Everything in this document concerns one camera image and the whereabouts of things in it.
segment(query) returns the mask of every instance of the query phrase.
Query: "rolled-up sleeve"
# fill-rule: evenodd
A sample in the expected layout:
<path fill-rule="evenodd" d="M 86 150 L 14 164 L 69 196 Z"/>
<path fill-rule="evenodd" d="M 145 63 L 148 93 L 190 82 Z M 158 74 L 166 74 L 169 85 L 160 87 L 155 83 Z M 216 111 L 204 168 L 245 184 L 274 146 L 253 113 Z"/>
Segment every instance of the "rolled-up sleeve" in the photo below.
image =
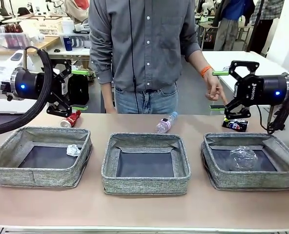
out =
<path fill-rule="evenodd" d="M 187 59 L 193 52 L 201 50 L 198 39 L 197 32 L 195 30 L 195 1 L 189 0 L 189 5 L 187 9 L 187 14 L 183 24 L 182 31 L 180 33 L 180 47 L 181 52 Z"/>
<path fill-rule="evenodd" d="M 111 20 L 106 9 L 106 0 L 91 0 L 89 7 L 90 60 L 100 84 L 113 80 L 111 71 L 112 39 Z"/>

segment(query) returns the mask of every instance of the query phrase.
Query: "crumpled plastic wrap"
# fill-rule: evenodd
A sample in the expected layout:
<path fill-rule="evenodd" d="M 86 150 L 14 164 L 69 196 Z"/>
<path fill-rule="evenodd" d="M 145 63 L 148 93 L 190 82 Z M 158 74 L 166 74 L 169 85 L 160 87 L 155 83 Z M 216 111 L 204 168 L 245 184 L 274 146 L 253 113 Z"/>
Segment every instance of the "crumpled plastic wrap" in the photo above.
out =
<path fill-rule="evenodd" d="M 66 154 L 73 157 L 78 157 L 80 155 L 80 149 L 77 145 L 68 145 L 66 149 Z"/>
<path fill-rule="evenodd" d="M 247 146 L 239 146 L 230 151 L 228 160 L 229 169 L 236 172 L 249 172 L 254 169 L 258 162 L 255 152 Z"/>

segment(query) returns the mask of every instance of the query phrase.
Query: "black jacket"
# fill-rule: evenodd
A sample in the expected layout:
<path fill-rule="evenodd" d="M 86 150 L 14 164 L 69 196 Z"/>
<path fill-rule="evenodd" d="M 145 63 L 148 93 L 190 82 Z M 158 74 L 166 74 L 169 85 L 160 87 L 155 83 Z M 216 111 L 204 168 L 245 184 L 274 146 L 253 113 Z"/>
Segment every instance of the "black jacket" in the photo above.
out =
<path fill-rule="evenodd" d="M 223 19 L 222 12 L 225 10 L 225 8 L 229 5 L 230 0 L 222 0 L 222 2 L 219 4 L 219 7 L 215 13 L 215 18 L 213 25 L 214 27 L 218 27 L 219 22 Z M 245 7 L 243 15 L 246 17 L 245 25 L 249 23 L 250 17 L 253 15 L 255 10 L 255 4 L 253 0 L 248 0 L 248 5 Z"/>

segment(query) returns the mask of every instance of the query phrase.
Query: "blue can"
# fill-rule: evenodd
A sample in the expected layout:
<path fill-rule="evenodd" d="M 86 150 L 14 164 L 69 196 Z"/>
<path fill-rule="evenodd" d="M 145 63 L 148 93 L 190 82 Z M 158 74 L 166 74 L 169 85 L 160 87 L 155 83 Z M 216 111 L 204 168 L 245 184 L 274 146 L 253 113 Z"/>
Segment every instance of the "blue can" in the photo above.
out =
<path fill-rule="evenodd" d="M 64 46 L 66 51 L 72 51 L 72 40 L 71 37 L 63 37 Z"/>

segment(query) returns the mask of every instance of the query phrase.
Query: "blue jeans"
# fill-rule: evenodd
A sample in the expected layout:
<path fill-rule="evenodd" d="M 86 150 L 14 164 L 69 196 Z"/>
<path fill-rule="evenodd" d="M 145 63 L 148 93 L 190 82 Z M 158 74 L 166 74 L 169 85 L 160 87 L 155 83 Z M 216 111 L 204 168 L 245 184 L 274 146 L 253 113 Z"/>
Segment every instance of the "blue jeans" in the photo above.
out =
<path fill-rule="evenodd" d="M 176 84 L 156 91 L 136 93 L 140 114 L 170 114 L 177 110 L 178 90 Z M 134 92 L 115 88 L 115 106 L 119 114 L 138 114 Z"/>

